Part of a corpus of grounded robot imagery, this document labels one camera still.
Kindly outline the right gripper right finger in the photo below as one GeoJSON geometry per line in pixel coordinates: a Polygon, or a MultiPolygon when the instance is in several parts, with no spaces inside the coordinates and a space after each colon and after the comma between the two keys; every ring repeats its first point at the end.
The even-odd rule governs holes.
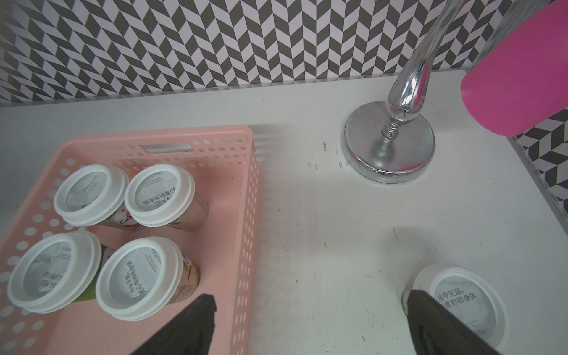
{"type": "Polygon", "coordinates": [[[426,291],[409,292],[407,318],[417,354],[498,353],[426,291]]]}

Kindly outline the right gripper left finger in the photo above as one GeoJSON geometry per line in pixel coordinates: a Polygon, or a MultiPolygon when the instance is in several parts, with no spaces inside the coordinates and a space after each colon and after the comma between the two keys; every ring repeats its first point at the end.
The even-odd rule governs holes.
{"type": "Polygon", "coordinates": [[[133,354],[208,354],[216,311],[214,296],[201,294],[133,354]]]}

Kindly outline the yogurt cup edge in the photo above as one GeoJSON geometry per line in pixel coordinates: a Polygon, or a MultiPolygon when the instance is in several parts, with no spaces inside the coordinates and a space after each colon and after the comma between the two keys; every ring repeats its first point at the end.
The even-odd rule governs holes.
{"type": "Polygon", "coordinates": [[[507,309],[497,290],[482,276],[457,265],[430,265],[403,291],[405,314],[409,294],[414,290],[426,291],[495,350],[504,349],[510,334],[507,309]]]}

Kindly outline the beige label yogurt cup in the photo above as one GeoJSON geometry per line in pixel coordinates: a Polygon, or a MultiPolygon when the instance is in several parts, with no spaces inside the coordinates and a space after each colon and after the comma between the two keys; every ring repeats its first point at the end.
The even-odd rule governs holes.
{"type": "Polygon", "coordinates": [[[187,170],[157,164],[142,170],[130,181],[124,202],[142,226],[169,226],[191,232],[201,228],[209,216],[209,207],[196,187],[187,170]]]}

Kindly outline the green label yogurt cup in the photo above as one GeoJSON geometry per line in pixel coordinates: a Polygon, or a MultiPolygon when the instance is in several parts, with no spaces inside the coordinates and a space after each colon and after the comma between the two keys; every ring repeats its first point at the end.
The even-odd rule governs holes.
{"type": "Polygon", "coordinates": [[[31,247],[13,269],[7,296],[15,306],[37,314],[94,300],[101,269],[114,253],[92,232],[66,232],[45,238],[31,247]]]}

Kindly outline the red label yogurt cup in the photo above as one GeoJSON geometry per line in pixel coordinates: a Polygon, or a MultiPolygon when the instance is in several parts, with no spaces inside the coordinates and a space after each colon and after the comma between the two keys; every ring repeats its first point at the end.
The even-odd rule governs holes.
{"type": "Polygon", "coordinates": [[[58,215],[75,227],[109,226],[136,230],[141,225],[128,211],[124,198],[130,179],[123,170],[99,164],[71,174],[54,197],[58,215]]]}

